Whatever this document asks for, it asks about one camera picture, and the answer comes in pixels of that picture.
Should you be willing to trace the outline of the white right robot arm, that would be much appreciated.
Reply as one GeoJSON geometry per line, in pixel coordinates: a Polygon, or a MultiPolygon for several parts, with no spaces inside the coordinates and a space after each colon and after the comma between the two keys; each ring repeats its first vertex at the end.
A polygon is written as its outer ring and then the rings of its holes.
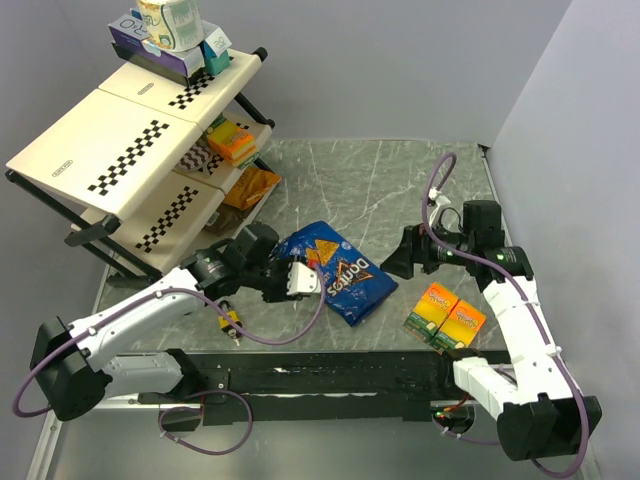
{"type": "Polygon", "coordinates": [[[514,461],[583,459],[602,409],[596,397],[581,393],[561,358],[525,251],[506,244],[497,202],[465,202],[457,232],[441,223],[450,206],[442,194],[427,201],[424,223],[404,229],[399,247],[381,268],[410,279],[416,265],[425,273],[442,265],[464,267],[498,321],[515,379],[509,381],[465,347],[437,373],[438,390],[453,399],[464,392],[474,397],[495,419],[499,444],[514,461]]]}

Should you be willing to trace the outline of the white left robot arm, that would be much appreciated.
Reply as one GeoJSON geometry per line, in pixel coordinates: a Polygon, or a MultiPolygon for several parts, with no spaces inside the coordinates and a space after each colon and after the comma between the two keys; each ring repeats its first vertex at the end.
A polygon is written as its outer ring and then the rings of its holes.
{"type": "Polygon", "coordinates": [[[206,382],[180,349],[130,355],[128,349],[163,323],[190,315],[247,287],[267,303],[320,292],[318,275],[301,256],[278,258],[278,234],[254,222],[233,239],[195,251],[160,280],[106,310],[64,324],[43,323],[30,368],[49,408],[74,420],[102,400],[157,393],[177,402],[191,399],[206,382]]]}

